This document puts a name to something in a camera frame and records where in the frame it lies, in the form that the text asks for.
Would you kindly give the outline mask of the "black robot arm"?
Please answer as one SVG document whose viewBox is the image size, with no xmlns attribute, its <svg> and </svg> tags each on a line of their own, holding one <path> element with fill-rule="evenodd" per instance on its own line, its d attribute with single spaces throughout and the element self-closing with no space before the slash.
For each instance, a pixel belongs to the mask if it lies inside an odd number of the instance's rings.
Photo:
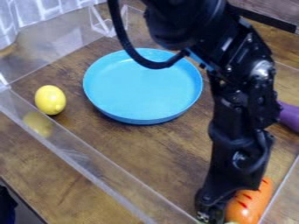
<svg viewBox="0 0 299 224">
<path fill-rule="evenodd" d="M 227 0 L 141 0 L 153 41 L 186 50 L 207 70 L 214 114 L 210 170 L 196 192 L 196 216 L 224 224 L 224 208 L 239 190 L 256 190 L 279 118 L 271 50 Z"/>
</svg>

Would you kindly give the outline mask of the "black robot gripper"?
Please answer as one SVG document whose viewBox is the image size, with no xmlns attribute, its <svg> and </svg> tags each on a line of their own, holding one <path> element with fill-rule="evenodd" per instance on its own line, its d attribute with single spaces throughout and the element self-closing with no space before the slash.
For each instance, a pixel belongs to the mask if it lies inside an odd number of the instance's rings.
<svg viewBox="0 0 299 224">
<path fill-rule="evenodd" d="M 195 196 L 196 218 L 203 224 L 224 224 L 224 210 L 232 194 L 259 187 L 275 138 L 258 129 L 231 140 L 216 128 L 210 128 L 210 138 L 210 170 Z"/>
</svg>

